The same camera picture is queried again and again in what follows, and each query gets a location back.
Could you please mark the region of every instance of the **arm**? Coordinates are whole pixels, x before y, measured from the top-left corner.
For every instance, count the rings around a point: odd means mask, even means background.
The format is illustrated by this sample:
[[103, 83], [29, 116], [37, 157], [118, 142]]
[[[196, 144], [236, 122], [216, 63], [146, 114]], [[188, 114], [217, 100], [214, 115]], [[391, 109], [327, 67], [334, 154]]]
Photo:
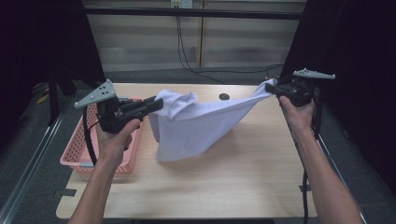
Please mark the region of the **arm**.
[[69, 223], [102, 223], [111, 182], [122, 163], [125, 146], [132, 141], [131, 133], [139, 124], [140, 121], [134, 119], [118, 134], [104, 133], [100, 125], [96, 125], [100, 157]]
[[334, 172], [311, 132], [314, 104], [295, 107], [281, 96], [291, 134], [300, 146], [308, 173], [315, 208], [322, 223], [362, 223], [360, 210], [350, 192]]

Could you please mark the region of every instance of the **folded cloth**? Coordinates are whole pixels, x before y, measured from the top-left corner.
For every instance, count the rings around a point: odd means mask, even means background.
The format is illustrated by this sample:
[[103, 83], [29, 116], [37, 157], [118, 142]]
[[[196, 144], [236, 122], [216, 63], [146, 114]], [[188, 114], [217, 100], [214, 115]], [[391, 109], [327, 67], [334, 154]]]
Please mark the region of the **folded cloth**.
[[159, 143], [157, 161], [178, 161], [206, 152], [230, 131], [259, 101], [272, 93], [263, 82], [251, 97], [228, 101], [195, 103], [197, 96], [161, 91], [163, 108], [148, 115], [155, 140]]

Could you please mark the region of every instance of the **table top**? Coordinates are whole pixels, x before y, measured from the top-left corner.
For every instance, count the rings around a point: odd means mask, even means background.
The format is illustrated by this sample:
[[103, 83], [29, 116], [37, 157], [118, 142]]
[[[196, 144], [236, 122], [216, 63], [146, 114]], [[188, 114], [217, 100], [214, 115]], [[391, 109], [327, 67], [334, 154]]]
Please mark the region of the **table top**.
[[[255, 86], [194, 84], [120, 84], [117, 95], [148, 98], [168, 89], [194, 92], [198, 102], [249, 97]], [[272, 96], [259, 103], [201, 156], [157, 162], [155, 142], [145, 118], [134, 171], [116, 175], [107, 199], [105, 217], [119, 218], [263, 218], [303, 217], [299, 186], [303, 166], [279, 107]], [[70, 218], [89, 176], [76, 172], [63, 196], [57, 216]], [[309, 216], [316, 216], [308, 192]]]

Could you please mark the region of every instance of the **white cloth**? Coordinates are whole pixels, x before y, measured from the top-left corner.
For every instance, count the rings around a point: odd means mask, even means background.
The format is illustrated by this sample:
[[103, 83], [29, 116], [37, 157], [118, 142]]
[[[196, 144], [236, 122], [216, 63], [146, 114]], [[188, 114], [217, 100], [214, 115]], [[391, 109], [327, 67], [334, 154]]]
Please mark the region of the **white cloth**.
[[194, 93], [180, 94], [161, 91], [156, 99], [163, 99], [163, 108], [150, 113], [154, 138], [159, 142], [158, 161], [178, 161], [207, 151], [230, 131], [259, 101], [269, 97], [263, 82], [249, 98], [208, 103], [195, 103]]

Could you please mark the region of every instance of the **pink basket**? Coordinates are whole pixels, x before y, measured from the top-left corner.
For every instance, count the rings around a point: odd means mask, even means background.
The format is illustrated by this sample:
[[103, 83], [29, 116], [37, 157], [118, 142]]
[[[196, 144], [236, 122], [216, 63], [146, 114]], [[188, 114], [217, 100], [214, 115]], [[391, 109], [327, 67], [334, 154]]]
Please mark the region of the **pink basket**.
[[[96, 121], [96, 105], [89, 105], [87, 109], [88, 127], [91, 127]], [[132, 172], [142, 127], [143, 122], [140, 123], [140, 128], [131, 134], [132, 143], [129, 145], [129, 148], [124, 151], [122, 163], [119, 168], [117, 168], [116, 174], [130, 174]], [[95, 128], [91, 129], [91, 139], [95, 155], [98, 158], [99, 147]], [[70, 138], [66, 149], [64, 150], [64, 154], [61, 157], [61, 164], [70, 166], [78, 173], [86, 174], [93, 170], [91, 157], [88, 153], [87, 144], [84, 140], [82, 118], [79, 120], [78, 126]]]

